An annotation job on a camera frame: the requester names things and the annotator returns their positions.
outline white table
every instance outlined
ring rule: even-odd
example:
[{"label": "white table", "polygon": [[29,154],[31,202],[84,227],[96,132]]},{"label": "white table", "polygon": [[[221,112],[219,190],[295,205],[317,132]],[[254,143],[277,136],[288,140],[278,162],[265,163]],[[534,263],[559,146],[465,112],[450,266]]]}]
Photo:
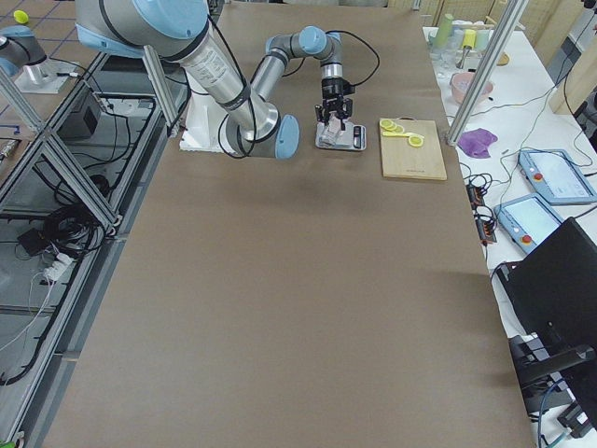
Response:
[{"label": "white table", "polygon": [[[424,29],[426,34],[430,30],[429,28]],[[518,106],[496,108],[486,114],[472,117],[466,126],[466,131],[483,128],[497,135],[499,140],[489,147],[491,154],[489,159],[474,159],[468,157],[461,149],[456,149],[460,162],[470,167],[473,174],[489,173],[494,179],[506,181],[508,174],[500,164],[500,158],[503,156],[513,154],[512,157],[503,159],[508,171],[512,172],[518,160],[514,154],[521,146],[540,149],[563,148],[576,163],[588,163],[588,156],[590,157],[592,166],[581,168],[583,173],[597,172],[595,151],[586,136],[584,134],[579,135],[581,130],[575,119],[570,115],[553,114],[549,109],[547,101],[555,91],[553,81],[523,32],[513,34],[507,45],[506,52],[510,57],[510,63],[502,67],[496,67],[491,78],[495,85],[492,93],[493,101],[483,101],[477,105],[475,113],[499,105]],[[446,68],[446,64],[442,61],[434,62],[434,69],[436,70],[437,84],[441,88],[446,115],[451,122],[451,117],[455,116],[458,110],[458,104],[451,97],[450,78],[458,70],[455,66]],[[544,95],[542,98],[532,101],[528,105],[522,105],[542,95]],[[536,122],[535,129],[530,133],[537,117],[539,119]],[[578,137],[576,139],[577,148],[585,152],[586,155],[581,154],[575,148],[576,137]],[[468,174],[468,169],[463,167],[463,175]],[[597,176],[589,177],[589,180],[597,188]],[[511,185],[494,185],[489,189],[484,199],[486,204],[494,207],[499,203],[532,192],[534,190],[524,178],[521,169],[516,168],[512,174]],[[567,218],[579,215],[591,207],[592,205],[566,205],[554,208],[563,218]],[[578,222],[593,241],[597,241],[597,210],[580,218]],[[495,234],[497,243],[488,246],[487,267],[490,271],[504,261],[518,261],[524,258],[522,250],[510,239],[505,230],[498,226]],[[493,279],[493,290],[500,307],[507,336],[513,337],[517,334],[524,334],[509,299],[496,277]],[[563,409],[565,407],[554,408],[543,417],[542,432],[549,441],[555,440],[562,432],[562,426],[557,422],[556,417]],[[533,432],[536,433],[536,425],[533,425]],[[562,448],[594,448],[597,446],[597,431],[592,430],[580,440],[567,437],[558,446]]]}]

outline green ball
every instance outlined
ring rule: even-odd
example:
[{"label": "green ball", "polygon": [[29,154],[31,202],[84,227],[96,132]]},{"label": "green ball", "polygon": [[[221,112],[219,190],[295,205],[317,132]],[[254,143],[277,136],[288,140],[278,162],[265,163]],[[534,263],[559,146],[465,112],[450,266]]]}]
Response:
[{"label": "green ball", "polygon": [[29,16],[27,15],[27,13],[20,9],[17,9],[12,14],[12,16],[15,18],[15,22],[20,23],[21,25],[24,25],[25,23],[27,23],[29,21]]}]

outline black monitor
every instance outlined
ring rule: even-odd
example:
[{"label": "black monitor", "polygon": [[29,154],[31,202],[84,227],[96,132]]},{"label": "black monitor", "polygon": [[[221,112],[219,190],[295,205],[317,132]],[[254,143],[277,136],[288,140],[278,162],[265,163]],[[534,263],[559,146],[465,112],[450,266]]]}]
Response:
[{"label": "black monitor", "polygon": [[[509,273],[507,293],[524,329],[551,356],[581,344],[597,350],[597,246],[573,218]],[[561,374],[597,427],[597,361]]]}]

